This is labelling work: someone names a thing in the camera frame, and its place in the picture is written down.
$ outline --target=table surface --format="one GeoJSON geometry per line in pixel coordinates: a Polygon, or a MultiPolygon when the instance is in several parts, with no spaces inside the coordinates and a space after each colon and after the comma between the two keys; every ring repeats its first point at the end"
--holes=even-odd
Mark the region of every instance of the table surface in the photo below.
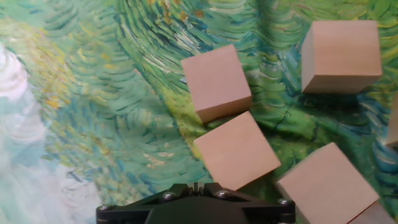
{"type": "Polygon", "coordinates": [[[0,1],[0,222],[94,223],[174,183],[209,182],[192,142],[180,61],[228,44],[251,113],[282,165],[240,191],[275,202],[274,182],[335,142],[398,212],[398,154],[384,147],[398,78],[391,0],[0,1]],[[378,21],[383,76],[358,95],[303,95],[300,48],[315,20],[378,21]]]}

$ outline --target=wooden cube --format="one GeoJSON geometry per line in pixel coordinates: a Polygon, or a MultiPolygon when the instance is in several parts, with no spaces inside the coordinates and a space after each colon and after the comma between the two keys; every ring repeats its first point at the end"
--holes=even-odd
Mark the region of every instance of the wooden cube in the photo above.
{"type": "Polygon", "coordinates": [[[299,162],[277,182],[304,223],[346,224],[379,196],[340,151],[328,144],[299,162]]]}
{"type": "Polygon", "coordinates": [[[301,54],[303,93],[359,93],[382,75],[377,21],[314,21],[301,54]]]}
{"type": "Polygon", "coordinates": [[[202,122],[249,110],[251,92],[234,45],[181,61],[202,122]]]}
{"type": "Polygon", "coordinates": [[[280,166],[250,112],[206,133],[194,143],[214,181],[231,190],[280,166]]]}
{"type": "Polygon", "coordinates": [[[396,224],[380,203],[376,202],[349,224],[396,224]]]}
{"type": "Polygon", "coordinates": [[[386,146],[398,147],[398,94],[392,99],[386,146]]]}

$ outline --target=screw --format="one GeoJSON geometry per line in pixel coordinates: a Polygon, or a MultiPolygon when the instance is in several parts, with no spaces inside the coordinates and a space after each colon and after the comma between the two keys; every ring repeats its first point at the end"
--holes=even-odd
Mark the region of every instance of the screw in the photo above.
{"type": "Polygon", "coordinates": [[[100,209],[101,211],[107,211],[107,210],[112,209],[113,207],[114,207],[114,205],[100,205],[98,207],[98,209],[100,209]]]}
{"type": "Polygon", "coordinates": [[[291,202],[291,200],[288,200],[288,199],[284,199],[284,198],[278,199],[278,203],[280,203],[281,205],[287,205],[290,202],[291,202]]]}
{"type": "Polygon", "coordinates": [[[230,195],[231,193],[227,190],[219,190],[216,192],[216,196],[219,198],[226,198],[230,195]]]}
{"type": "Polygon", "coordinates": [[[175,193],[174,192],[164,192],[163,198],[166,200],[171,200],[175,198],[175,193]]]}

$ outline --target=swirling brushstroke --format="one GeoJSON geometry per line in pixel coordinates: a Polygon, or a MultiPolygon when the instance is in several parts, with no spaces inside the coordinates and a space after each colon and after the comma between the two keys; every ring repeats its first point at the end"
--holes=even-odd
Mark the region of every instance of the swirling brushstroke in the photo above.
{"type": "Polygon", "coordinates": [[[41,161],[47,127],[40,105],[23,64],[2,44],[0,66],[0,222],[94,223],[92,211],[100,204],[95,185],[41,161]]]}
{"type": "Polygon", "coordinates": [[[277,198],[274,179],[335,141],[388,211],[398,212],[398,156],[382,146],[397,91],[396,2],[10,0],[0,6],[7,18],[0,39],[26,64],[50,126],[43,158],[94,182],[103,201],[128,203],[173,182],[210,180],[189,147],[223,121],[202,126],[179,61],[234,44],[253,93],[251,113],[283,165],[243,191],[277,198]],[[302,39],[311,21],[325,19],[379,23],[384,74],[358,96],[300,92],[302,39]]]}

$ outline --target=yellow brushstroke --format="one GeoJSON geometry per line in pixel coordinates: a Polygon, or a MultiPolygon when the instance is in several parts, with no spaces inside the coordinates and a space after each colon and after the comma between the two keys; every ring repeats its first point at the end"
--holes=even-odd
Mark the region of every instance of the yellow brushstroke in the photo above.
{"type": "Polygon", "coordinates": [[[173,23],[173,20],[170,18],[171,13],[165,12],[164,13],[164,22],[168,25],[171,25],[173,23]]]}
{"type": "Polygon", "coordinates": [[[187,14],[184,11],[182,11],[180,13],[180,19],[181,19],[181,21],[185,21],[185,20],[188,19],[188,16],[187,16],[187,14]]]}
{"type": "Polygon", "coordinates": [[[50,99],[45,101],[45,104],[51,106],[54,109],[58,109],[60,107],[59,103],[57,102],[58,100],[58,97],[52,96],[50,99]]]}
{"type": "Polygon", "coordinates": [[[203,160],[203,158],[202,158],[202,156],[200,154],[200,151],[196,147],[196,145],[194,145],[194,144],[191,145],[191,151],[192,151],[193,156],[195,156],[196,158],[200,159],[201,161],[203,160]]]}
{"type": "Polygon", "coordinates": [[[102,53],[101,54],[101,58],[103,58],[103,59],[105,59],[105,60],[107,60],[107,61],[111,61],[111,58],[106,54],[106,53],[102,53]]]}
{"type": "Polygon", "coordinates": [[[92,100],[94,103],[96,103],[98,105],[108,107],[108,102],[102,97],[91,96],[91,97],[89,97],[89,99],[92,100]]]}
{"type": "Polygon", "coordinates": [[[66,166],[66,167],[72,167],[72,164],[69,162],[69,158],[64,155],[59,155],[60,158],[60,164],[66,166]]]}
{"type": "Polygon", "coordinates": [[[195,11],[194,15],[197,16],[198,18],[203,18],[203,11],[202,10],[195,11]]]}
{"type": "Polygon", "coordinates": [[[43,29],[41,27],[39,28],[39,30],[45,35],[49,34],[49,32],[47,30],[45,30],[45,29],[43,29]]]}
{"type": "Polygon", "coordinates": [[[393,73],[398,73],[398,69],[396,69],[396,68],[391,68],[391,67],[385,66],[383,69],[393,72],[393,73]]]}
{"type": "Polygon", "coordinates": [[[106,65],[104,65],[104,68],[116,69],[116,68],[118,68],[118,67],[116,67],[116,66],[114,66],[114,65],[112,65],[112,64],[106,64],[106,65]]]}
{"type": "Polygon", "coordinates": [[[398,34],[393,35],[393,36],[391,36],[391,37],[380,37],[380,39],[386,39],[386,40],[398,39],[398,34]]]}
{"type": "Polygon", "coordinates": [[[201,158],[199,150],[193,145],[193,140],[205,134],[206,130],[195,112],[189,95],[177,95],[173,90],[165,87],[160,90],[164,95],[167,107],[175,117],[180,134],[192,150],[193,155],[201,158]]]}
{"type": "Polygon", "coordinates": [[[77,54],[80,56],[82,61],[87,62],[87,58],[86,58],[86,56],[83,55],[83,50],[82,49],[77,50],[77,54]]]}
{"type": "Polygon", "coordinates": [[[83,150],[84,152],[87,152],[87,153],[92,153],[92,152],[93,152],[89,147],[87,147],[87,146],[84,145],[83,143],[79,143],[78,146],[79,146],[79,148],[80,148],[81,150],[83,150]]]}
{"type": "Polygon", "coordinates": [[[52,45],[55,47],[55,50],[58,52],[60,58],[65,58],[65,54],[59,49],[57,48],[57,45],[55,43],[52,43],[52,45]]]}
{"type": "Polygon", "coordinates": [[[91,36],[96,36],[95,33],[91,32],[90,30],[86,29],[86,26],[90,26],[89,24],[85,24],[85,25],[81,25],[80,28],[82,29],[82,31],[84,31],[86,34],[91,35],[91,36]]]}
{"type": "Polygon", "coordinates": [[[99,146],[99,151],[104,156],[108,155],[111,152],[110,148],[108,148],[104,145],[99,146]]]}
{"type": "Polygon", "coordinates": [[[398,24],[398,20],[395,17],[389,17],[387,19],[380,19],[377,22],[377,25],[382,28],[393,27],[398,24]]]}
{"type": "Polygon", "coordinates": [[[398,45],[382,53],[382,58],[389,58],[398,54],[398,45]]]}
{"type": "Polygon", "coordinates": [[[68,88],[68,87],[67,87],[66,85],[64,85],[63,83],[56,84],[55,86],[56,86],[56,88],[58,89],[58,92],[59,92],[59,93],[60,93],[62,90],[68,88]]]}

